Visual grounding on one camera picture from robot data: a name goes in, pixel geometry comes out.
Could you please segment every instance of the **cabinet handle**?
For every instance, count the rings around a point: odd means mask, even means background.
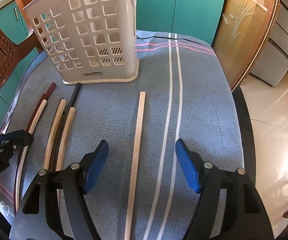
[[[16,16],[16,18],[17,18],[17,21],[19,20],[19,15],[17,14],[17,8],[16,7],[14,7],[13,8],[13,10],[14,10],[14,12],[15,12],[15,16]]]

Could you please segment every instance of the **tile floor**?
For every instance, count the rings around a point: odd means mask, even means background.
[[[240,87],[253,127],[256,188],[277,237],[288,224],[288,74],[274,88],[252,75]]]

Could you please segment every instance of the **brand logo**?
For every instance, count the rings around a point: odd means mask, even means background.
[[[103,76],[103,72],[84,73],[83,76]]]

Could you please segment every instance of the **plastic basket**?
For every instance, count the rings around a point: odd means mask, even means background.
[[[24,10],[65,84],[137,78],[136,0],[33,0]]]

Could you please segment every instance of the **basket base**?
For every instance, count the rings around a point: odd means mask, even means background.
[[[130,83],[130,82],[133,82],[135,79],[137,79],[137,76],[139,75],[139,65],[140,65],[140,60],[137,58],[135,59],[135,75],[131,78],[96,79],[96,80],[82,80],[82,81],[72,81],[72,82],[66,82],[65,80],[63,80],[63,84],[69,86],[69,85],[76,85],[77,83],[81,83],[81,84]]]

